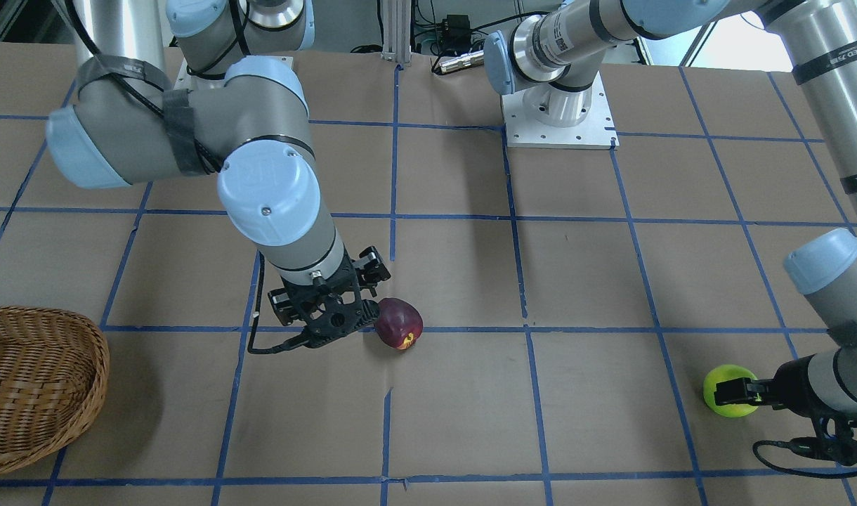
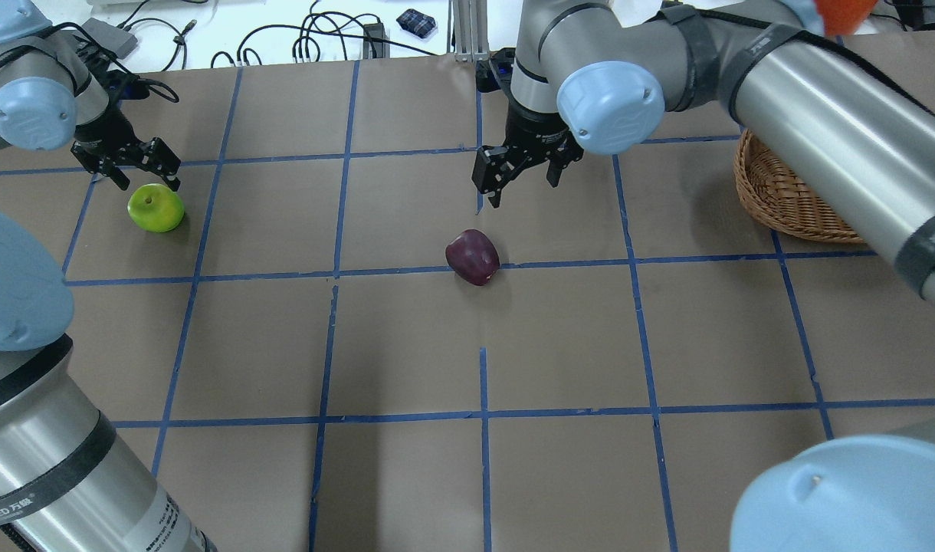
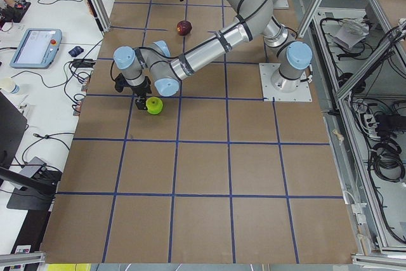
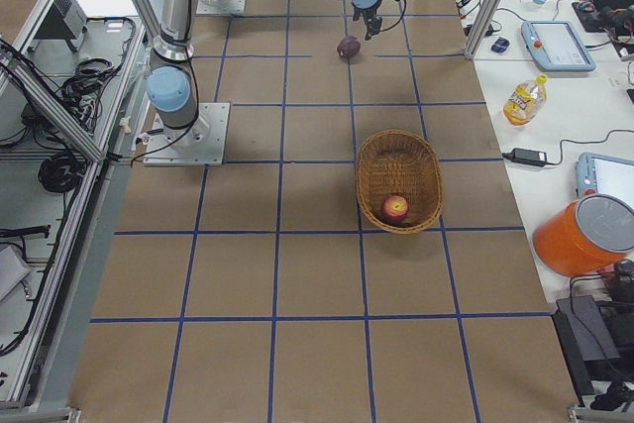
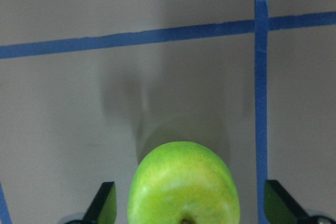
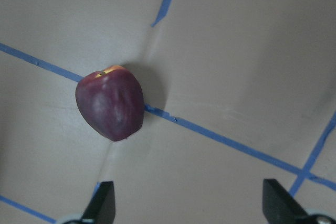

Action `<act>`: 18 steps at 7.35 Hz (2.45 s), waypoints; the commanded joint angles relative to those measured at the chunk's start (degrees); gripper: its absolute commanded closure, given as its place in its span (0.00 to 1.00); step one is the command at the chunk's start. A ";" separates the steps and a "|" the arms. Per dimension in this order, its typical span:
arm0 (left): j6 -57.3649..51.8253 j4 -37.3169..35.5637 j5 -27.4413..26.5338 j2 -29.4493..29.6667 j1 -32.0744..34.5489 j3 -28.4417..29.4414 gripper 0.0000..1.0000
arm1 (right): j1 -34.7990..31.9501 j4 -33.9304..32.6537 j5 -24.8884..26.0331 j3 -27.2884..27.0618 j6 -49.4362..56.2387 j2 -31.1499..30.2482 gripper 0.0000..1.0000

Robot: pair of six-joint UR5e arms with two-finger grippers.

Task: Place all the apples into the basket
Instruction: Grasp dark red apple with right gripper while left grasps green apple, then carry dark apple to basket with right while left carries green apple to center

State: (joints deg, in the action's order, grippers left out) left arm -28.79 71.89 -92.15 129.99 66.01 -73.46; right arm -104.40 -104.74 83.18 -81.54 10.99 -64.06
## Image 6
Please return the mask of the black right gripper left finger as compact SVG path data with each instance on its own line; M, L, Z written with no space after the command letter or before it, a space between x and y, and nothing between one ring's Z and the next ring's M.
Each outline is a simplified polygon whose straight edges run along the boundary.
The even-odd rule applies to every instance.
M82 223L113 224L115 213L113 181L101 182L81 216Z

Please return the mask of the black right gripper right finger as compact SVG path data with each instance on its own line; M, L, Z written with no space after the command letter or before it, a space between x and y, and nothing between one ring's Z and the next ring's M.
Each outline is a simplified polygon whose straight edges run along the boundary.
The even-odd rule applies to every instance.
M276 179L264 179L262 184L262 210L268 223L299 223L308 217Z

